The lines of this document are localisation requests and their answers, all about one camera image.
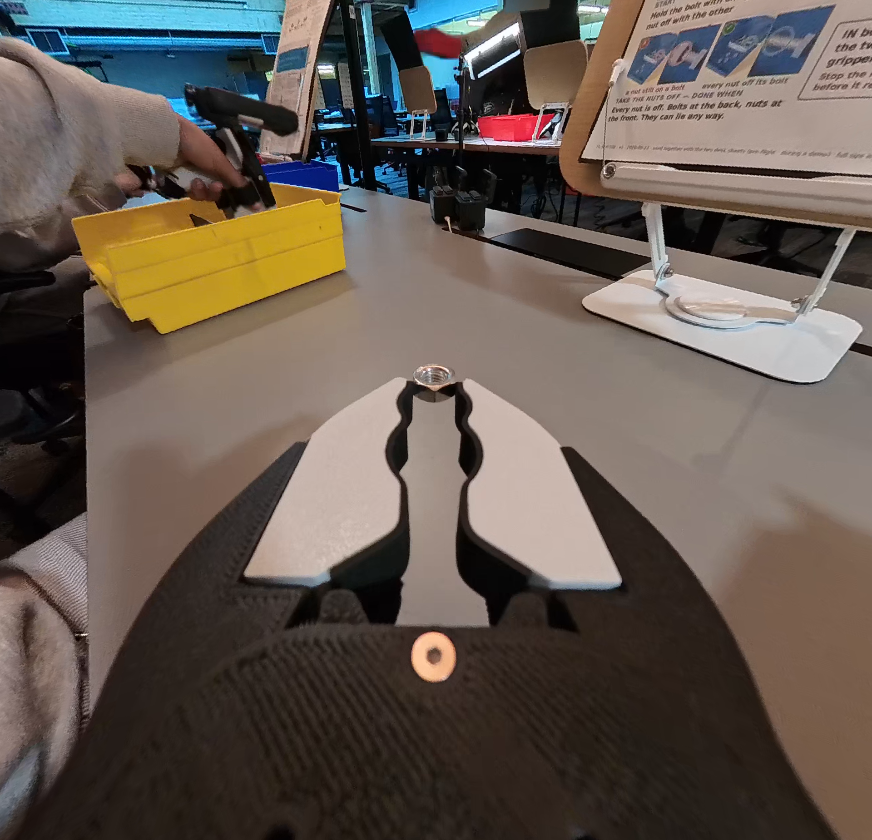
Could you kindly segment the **yellow plastic bin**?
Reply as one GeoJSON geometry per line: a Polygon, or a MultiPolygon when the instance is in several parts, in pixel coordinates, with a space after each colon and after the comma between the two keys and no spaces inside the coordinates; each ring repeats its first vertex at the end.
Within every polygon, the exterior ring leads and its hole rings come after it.
{"type": "Polygon", "coordinates": [[[236,219],[178,199],[72,225],[114,306],[172,333],[345,269],[340,194],[278,183],[272,191],[274,209],[236,219]]]}

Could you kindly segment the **black vertical pole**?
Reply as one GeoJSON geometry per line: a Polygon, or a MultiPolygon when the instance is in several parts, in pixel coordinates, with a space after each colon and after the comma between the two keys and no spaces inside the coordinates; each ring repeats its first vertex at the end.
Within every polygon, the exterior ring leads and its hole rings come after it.
{"type": "Polygon", "coordinates": [[[357,134],[357,147],[365,190],[377,191],[375,168],[367,116],[364,76],[358,41],[357,9],[354,0],[337,0],[342,19],[343,38],[352,89],[353,112],[357,134]]]}

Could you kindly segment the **tall cardboard sign board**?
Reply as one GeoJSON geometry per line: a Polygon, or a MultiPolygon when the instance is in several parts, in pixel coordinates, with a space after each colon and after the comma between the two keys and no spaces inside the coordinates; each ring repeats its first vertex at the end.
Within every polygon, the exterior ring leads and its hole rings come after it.
{"type": "Polygon", "coordinates": [[[264,130],[260,151],[283,158],[304,159],[314,117],[317,58],[330,23],[335,0],[286,0],[267,103],[297,114],[298,130],[279,137],[264,130]]]}

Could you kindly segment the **background work table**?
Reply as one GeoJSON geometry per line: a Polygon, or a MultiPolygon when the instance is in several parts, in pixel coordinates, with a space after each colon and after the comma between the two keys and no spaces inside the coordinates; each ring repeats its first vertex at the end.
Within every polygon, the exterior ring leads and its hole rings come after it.
{"type": "MultiPolygon", "coordinates": [[[[447,150],[451,152],[461,151],[461,144],[457,140],[438,141],[432,136],[423,139],[419,137],[411,138],[409,136],[376,138],[371,141],[371,145],[373,148],[395,148],[401,150],[426,149],[447,150]]],[[[463,141],[464,152],[468,151],[491,156],[558,156],[560,148],[561,143],[553,141],[503,142],[484,137],[465,138],[463,141]]]]}

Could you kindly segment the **small cardboard board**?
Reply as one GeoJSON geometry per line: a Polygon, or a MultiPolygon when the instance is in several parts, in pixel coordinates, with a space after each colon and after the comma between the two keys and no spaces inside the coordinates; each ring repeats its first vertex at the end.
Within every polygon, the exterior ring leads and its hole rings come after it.
{"type": "Polygon", "coordinates": [[[572,106],[588,65],[583,40],[566,40],[528,49],[524,74],[533,110],[556,105],[572,106]]]}
{"type": "Polygon", "coordinates": [[[410,114],[425,112],[427,115],[432,115],[435,113],[438,105],[431,73],[426,65],[421,64],[413,68],[401,69],[398,72],[398,82],[403,100],[406,103],[406,110],[410,114]]]}

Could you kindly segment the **person's left forearm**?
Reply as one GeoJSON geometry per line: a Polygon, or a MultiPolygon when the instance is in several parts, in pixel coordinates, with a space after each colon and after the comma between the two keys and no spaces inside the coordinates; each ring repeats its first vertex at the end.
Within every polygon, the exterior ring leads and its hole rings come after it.
{"type": "Polygon", "coordinates": [[[128,164],[168,169],[180,125],[162,96],[102,83],[30,44],[1,44],[2,268],[45,268],[64,204],[115,186],[128,164]]]}

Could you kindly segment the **grey desk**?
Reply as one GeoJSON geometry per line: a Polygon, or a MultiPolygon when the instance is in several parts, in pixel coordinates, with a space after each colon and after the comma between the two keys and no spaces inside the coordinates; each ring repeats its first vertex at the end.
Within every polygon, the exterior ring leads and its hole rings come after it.
{"type": "Polygon", "coordinates": [[[870,357],[769,380],[583,309],[579,271],[360,190],[346,270],[179,332],[85,298],[91,681],[169,565],[294,442],[452,366],[576,449],[717,602],[842,838],[870,838],[870,357]]]}

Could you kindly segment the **cardboard backing board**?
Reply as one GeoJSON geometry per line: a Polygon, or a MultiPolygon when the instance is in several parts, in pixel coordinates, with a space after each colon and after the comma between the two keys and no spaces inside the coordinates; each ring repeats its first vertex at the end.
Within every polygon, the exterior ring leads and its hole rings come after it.
{"type": "Polygon", "coordinates": [[[559,164],[565,183],[575,192],[606,198],[637,201],[641,194],[615,192],[601,184],[602,157],[583,158],[609,91],[614,61],[627,50],[645,0],[611,0],[594,52],[575,98],[571,116],[561,138],[559,164]]]}

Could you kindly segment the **black light panel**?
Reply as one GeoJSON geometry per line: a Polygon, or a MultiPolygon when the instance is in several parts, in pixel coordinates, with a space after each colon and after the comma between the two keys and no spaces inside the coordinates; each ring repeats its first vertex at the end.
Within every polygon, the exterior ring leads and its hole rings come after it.
{"type": "Polygon", "coordinates": [[[528,45],[520,12],[498,12],[485,26],[464,35],[461,47],[466,69],[473,81],[522,57],[528,45]]]}

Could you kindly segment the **person's left hand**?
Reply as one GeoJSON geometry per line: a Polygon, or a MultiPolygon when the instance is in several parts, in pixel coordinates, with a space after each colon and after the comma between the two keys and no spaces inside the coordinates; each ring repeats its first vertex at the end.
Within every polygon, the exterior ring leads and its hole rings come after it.
{"type": "Polygon", "coordinates": [[[224,156],[220,148],[198,126],[176,115],[179,125],[179,147],[173,168],[199,171],[206,176],[191,181],[188,195],[200,202],[217,202],[223,189],[242,189],[246,178],[224,156]]]}

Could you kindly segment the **silver hex nut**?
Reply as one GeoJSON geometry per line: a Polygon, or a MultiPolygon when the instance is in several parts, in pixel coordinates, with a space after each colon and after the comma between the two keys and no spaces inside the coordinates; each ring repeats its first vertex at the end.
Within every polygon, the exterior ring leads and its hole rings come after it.
{"type": "Polygon", "coordinates": [[[417,398],[435,403],[454,397],[458,377],[449,366],[427,364],[413,371],[411,381],[417,398]]]}

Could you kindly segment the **person's grey sweater torso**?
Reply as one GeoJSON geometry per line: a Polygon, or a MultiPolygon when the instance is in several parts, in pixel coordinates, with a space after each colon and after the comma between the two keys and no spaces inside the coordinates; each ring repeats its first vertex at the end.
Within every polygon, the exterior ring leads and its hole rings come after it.
{"type": "Polygon", "coordinates": [[[88,539],[80,514],[1,562],[1,836],[66,765],[89,709],[88,539]]]}

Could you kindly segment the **printed instruction sheet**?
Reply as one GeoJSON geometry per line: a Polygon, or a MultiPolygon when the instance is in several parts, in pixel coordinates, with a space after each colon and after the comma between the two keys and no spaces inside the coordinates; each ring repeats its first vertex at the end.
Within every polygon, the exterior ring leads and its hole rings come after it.
{"type": "Polygon", "coordinates": [[[644,0],[583,158],[868,177],[871,0],[644,0]]]}

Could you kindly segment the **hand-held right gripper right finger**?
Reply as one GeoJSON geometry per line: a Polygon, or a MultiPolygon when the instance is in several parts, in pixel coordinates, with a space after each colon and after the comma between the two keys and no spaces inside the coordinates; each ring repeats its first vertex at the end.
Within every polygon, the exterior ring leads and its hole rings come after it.
{"type": "Polygon", "coordinates": [[[623,583],[559,442],[475,380],[457,402],[474,442],[466,486],[472,537],[551,591],[609,591],[623,583]]]}

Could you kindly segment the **red storage bin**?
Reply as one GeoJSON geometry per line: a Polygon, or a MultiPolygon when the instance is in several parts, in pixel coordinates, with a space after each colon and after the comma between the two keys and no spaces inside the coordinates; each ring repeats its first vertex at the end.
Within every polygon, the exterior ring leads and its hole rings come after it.
{"type": "Polygon", "coordinates": [[[480,137],[499,143],[526,143],[538,140],[550,127],[554,114],[480,116],[477,129],[480,137]]]}

